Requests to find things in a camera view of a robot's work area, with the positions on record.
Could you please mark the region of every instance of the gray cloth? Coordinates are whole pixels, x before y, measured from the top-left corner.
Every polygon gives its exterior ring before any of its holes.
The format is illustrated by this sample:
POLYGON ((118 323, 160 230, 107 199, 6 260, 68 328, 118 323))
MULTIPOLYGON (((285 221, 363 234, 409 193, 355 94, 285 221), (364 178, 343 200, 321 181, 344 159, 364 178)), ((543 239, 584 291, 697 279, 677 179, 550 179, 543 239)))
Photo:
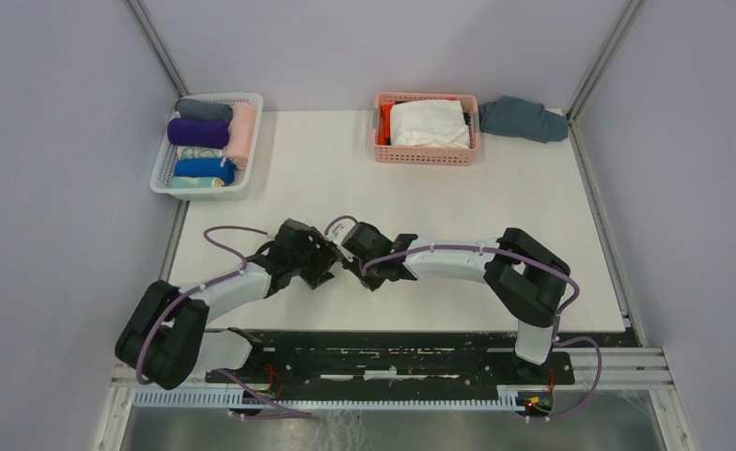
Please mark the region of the gray cloth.
POLYGON ((184 119, 193 119, 201 122, 232 121, 232 107, 224 103, 207 103, 193 99, 179 99, 174 109, 184 119))
POLYGON ((541 103, 503 96, 478 107, 482 132, 549 143, 567 137, 567 119, 541 103))

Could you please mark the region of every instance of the gray wall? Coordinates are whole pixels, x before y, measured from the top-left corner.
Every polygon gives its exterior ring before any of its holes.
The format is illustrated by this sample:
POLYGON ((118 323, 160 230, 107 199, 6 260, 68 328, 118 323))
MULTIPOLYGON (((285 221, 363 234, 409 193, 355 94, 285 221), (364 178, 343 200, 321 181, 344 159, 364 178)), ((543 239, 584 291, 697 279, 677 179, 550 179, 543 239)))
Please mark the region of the gray wall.
POLYGON ((580 124, 650 343, 736 449, 736 1, 650 1, 580 124))
POLYGON ((122 2, 0 1, 0 450, 90 444, 173 216, 173 100, 122 2))
POLYGON ((624 1, 144 3, 191 92, 256 91, 267 109, 310 110, 368 108, 386 90, 566 107, 624 1))

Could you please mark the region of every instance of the white table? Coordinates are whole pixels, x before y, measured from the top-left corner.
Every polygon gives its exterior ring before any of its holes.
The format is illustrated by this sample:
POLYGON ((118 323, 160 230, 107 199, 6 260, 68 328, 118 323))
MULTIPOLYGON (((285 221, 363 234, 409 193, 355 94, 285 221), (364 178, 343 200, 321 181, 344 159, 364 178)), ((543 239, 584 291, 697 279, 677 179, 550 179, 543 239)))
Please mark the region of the white table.
MULTIPOLYGON (((186 284, 230 271, 238 259, 207 244, 211 226, 275 232, 287 218, 324 227, 340 214, 385 236, 416 233, 441 240, 499 237, 519 227, 564 259, 581 297, 562 330, 624 330, 597 231, 569 140, 537 144, 484 134, 471 166, 376 163, 370 111, 265 113, 243 201, 192 202, 170 282, 186 284)), ((264 237, 216 232, 252 254, 264 237)), ((346 331, 507 332, 517 322, 484 285, 459 280, 385 283, 363 288, 337 267, 334 280, 310 290, 302 280, 247 304, 211 327, 346 331)))

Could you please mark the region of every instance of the folded white cloth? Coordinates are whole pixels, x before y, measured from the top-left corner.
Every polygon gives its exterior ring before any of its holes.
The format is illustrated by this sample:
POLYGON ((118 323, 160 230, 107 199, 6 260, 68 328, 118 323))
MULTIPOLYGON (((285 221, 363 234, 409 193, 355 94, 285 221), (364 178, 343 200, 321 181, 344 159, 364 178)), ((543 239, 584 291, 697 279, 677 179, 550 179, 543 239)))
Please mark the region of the folded white cloth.
POLYGON ((393 146, 470 148, 470 129, 459 101, 407 101, 390 111, 393 146))

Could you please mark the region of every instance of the pink basket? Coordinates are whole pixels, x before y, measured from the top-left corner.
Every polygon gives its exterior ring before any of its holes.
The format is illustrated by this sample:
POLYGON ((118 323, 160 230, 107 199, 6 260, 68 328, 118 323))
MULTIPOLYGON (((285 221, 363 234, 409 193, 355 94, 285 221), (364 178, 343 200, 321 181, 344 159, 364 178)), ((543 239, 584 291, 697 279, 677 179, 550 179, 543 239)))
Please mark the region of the pink basket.
POLYGON ((376 96, 373 112, 373 146, 379 163, 444 164, 469 166, 481 147, 478 132, 478 100, 474 96, 458 94, 429 94, 419 92, 380 92, 376 96), (386 146, 379 143, 382 117, 379 107, 397 101, 427 101, 431 99, 456 99, 462 103, 462 111, 470 115, 470 148, 423 148, 413 146, 386 146))

